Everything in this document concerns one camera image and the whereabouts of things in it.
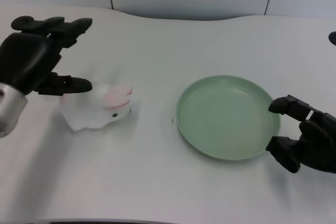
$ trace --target pink ear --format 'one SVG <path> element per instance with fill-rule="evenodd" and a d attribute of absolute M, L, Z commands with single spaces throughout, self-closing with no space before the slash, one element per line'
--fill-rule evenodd
<path fill-rule="evenodd" d="M 132 87 L 127 84 L 114 85 L 110 92 L 115 92 L 123 95 L 130 95 L 132 93 Z"/>
<path fill-rule="evenodd" d="M 115 92 L 109 92 L 103 97 L 103 106 L 108 108 L 119 108 L 130 103 L 128 96 L 120 95 Z"/>

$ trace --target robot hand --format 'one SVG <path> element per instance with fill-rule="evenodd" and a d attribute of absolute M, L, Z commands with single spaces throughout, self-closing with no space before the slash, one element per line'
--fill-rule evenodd
<path fill-rule="evenodd" d="M 296 173 L 301 163 L 316 170 L 336 173 L 336 118 L 290 95 L 275 99 L 268 110 L 287 114 L 301 122 L 299 140 L 273 136 L 266 147 L 284 168 Z M 313 114 L 306 120 L 310 111 Z"/>
<path fill-rule="evenodd" d="M 12 22 L 12 29 L 22 32 L 9 35 L 0 46 L 0 137 L 14 129 L 32 91 L 63 95 L 92 89 L 88 80 L 52 72 L 62 48 L 74 45 L 91 24 L 91 18 L 65 23 L 63 17 L 36 21 L 29 16 Z"/>

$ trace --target green plate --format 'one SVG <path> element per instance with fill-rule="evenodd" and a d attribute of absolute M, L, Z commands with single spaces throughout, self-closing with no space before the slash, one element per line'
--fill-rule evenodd
<path fill-rule="evenodd" d="M 280 117 L 268 112 L 272 98 L 258 85 L 233 76 L 213 76 L 187 88 L 177 104 L 184 138 L 211 157 L 241 160 L 265 151 Z"/>

